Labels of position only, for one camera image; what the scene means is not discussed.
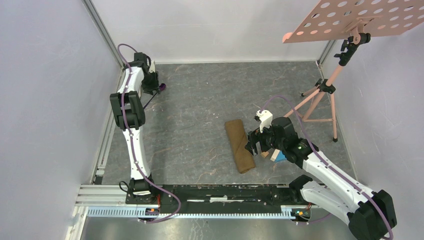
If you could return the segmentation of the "purple metallic spoon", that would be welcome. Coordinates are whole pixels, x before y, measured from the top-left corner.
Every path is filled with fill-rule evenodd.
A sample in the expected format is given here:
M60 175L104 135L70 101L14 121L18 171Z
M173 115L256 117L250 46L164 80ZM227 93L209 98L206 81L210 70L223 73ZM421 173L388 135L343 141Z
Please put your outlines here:
M147 106L150 104L150 102L154 99L154 97L157 95L157 94L160 94L161 92L163 92L165 89L166 89L166 84L165 83L161 83L160 84L160 86L159 86L159 88L158 88L158 91L156 92L156 93L154 93L153 94L153 96L149 99L149 101L143 106L143 108L144 109L146 109L147 108Z

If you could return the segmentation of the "brown cloth napkin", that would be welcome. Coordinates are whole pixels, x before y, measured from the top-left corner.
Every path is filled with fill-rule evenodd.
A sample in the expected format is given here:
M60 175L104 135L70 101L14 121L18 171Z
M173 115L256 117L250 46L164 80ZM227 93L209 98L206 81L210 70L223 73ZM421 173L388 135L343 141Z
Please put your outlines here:
M248 143L247 134L241 119L234 119L225 122L225 131L227 133L231 151L237 171L245 174L256 167L252 154L245 149Z

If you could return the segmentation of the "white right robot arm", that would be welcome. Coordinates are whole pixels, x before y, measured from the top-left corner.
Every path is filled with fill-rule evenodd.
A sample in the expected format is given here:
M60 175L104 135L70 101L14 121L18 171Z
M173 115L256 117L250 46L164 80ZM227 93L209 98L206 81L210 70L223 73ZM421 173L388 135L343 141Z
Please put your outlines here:
M339 218L357 240L392 240L397 225L391 195L378 192L350 177L307 138L298 136L288 117L258 114L259 127L247 133L245 148L257 155L275 149L311 176L301 175L289 184L289 199L304 201Z

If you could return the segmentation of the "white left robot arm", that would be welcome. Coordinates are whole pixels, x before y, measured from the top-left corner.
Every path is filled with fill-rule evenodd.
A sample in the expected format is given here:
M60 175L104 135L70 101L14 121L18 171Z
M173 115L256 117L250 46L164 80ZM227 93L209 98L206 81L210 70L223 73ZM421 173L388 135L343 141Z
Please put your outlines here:
M151 170L145 157L143 125L146 115L139 91L154 96L161 92L161 85L155 62L143 52L134 53L124 73L124 82L109 100L114 121L127 143L131 167L128 194L151 204L157 198L157 190L152 186Z

